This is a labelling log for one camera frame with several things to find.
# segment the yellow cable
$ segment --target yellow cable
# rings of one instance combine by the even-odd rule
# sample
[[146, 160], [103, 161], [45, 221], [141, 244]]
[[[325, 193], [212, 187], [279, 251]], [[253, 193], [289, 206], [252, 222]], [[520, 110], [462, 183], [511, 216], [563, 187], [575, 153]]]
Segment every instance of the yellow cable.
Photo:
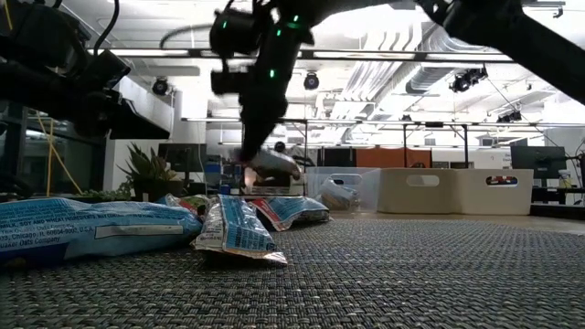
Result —
[[8, 0], [4, 1], [4, 10], [6, 11], [6, 21], [8, 21], [8, 28], [12, 31], [12, 19], [10, 18], [10, 10], [8, 10]]
[[[53, 120], [51, 119], [51, 128], [49, 131], [50, 140], [48, 143], [50, 145], [53, 144]], [[51, 176], [52, 176], [52, 167], [53, 167], [53, 148], [48, 148], [48, 170], [47, 170], [47, 197], [51, 196]]]
[[53, 150], [53, 153], [55, 154], [55, 157], [57, 158], [57, 161], [61, 164], [61, 167], [63, 168], [63, 171], [65, 171], [65, 174], [69, 178], [69, 181], [71, 181], [71, 183], [75, 186], [75, 188], [77, 189], [77, 192], [79, 194], [82, 194], [83, 191], [81, 191], [80, 187], [77, 185], [77, 183], [75, 183], [75, 180], [73, 179], [73, 177], [71, 177], [71, 174], [69, 173], [69, 170], [67, 170], [67, 167], [65, 166], [65, 164], [63, 164], [63, 160], [61, 160], [61, 157], [59, 156], [59, 153], [55, 149], [55, 146], [53, 145], [53, 138], [50, 137], [50, 136], [48, 136], [47, 130], [45, 129], [45, 125], [43, 124], [43, 121], [40, 120], [40, 115], [38, 114], [38, 111], [37, 111], [37, 120], [38, 120], [38, 123], [40, 124], [40, 129], [43, 130], [43, 133], [45, 134], [45, 136], [48, 139], [48, 145], [49, 145], [49, 147]]

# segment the robotic arm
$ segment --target robotic arm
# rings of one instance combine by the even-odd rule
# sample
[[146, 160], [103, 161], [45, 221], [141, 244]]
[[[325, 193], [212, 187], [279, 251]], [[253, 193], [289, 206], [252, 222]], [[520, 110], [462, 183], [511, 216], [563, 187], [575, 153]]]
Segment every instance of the robotic arm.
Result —
[[[540, 78], [585, 104], [585, 50], [526, 16], [521, 0], [414, 0], [451, 37], [496, 48]], [[286, 113], [285, 93], [302, 43], [313, 44], [310, 29], [333, 14], [399, 0], [254, 0], [253, 12], [230, 8], [217, 13], [210, 32], [222, 72], [212, 72], [216, 94], [238, 93], [244, 141], [241, 160], [258, 152]], [[278, 21], [271, 10], [279, 12]], [[228, 58], [260, 49], [247, 72], [229, 70]]]

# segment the gray carpet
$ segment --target gray carpet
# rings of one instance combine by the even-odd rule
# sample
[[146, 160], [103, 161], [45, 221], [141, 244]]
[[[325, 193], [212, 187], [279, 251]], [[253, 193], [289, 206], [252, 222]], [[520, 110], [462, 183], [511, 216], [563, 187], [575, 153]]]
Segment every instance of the gray carpet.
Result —
[[288, 267], [190, 249], [0, 274], [0, 328], [585, 327], [585, 238], [466, 221], [274, 233]]

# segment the bin handle cutout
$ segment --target bin handle cutout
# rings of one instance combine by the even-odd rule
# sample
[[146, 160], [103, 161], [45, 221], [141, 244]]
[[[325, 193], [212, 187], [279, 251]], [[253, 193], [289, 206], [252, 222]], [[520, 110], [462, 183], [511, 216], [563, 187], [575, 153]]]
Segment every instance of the bin handle cutout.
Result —
[[415, 187], [435, 187], [441, 179], [436, 175], [409, 175], [406, 177], [406, 184]]
[[488, 176], [485, 183], [490, 187], [517, 187], [518, 178], [514, 176]]

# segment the white storage bin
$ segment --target white storage bin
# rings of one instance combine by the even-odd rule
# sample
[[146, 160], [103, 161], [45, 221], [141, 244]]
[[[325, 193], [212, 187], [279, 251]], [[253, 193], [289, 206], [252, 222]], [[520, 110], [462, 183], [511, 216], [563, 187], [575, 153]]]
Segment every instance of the white storage bin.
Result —
[[533, 171], [525, 169], [462, 169], [455, 171], [455, 209], [464, 215], [530, 213]]
[[451, 214], [455, 172], [444, 169], [381, 169], [378, 212]]
[[378, 203], [379, 169], [352, 167], [307, 167], [305, 174], [307, 196], [316, 198], [323, 183], [331, 178], [340, 186], [358, 192], [359, 212], [376, 212]]

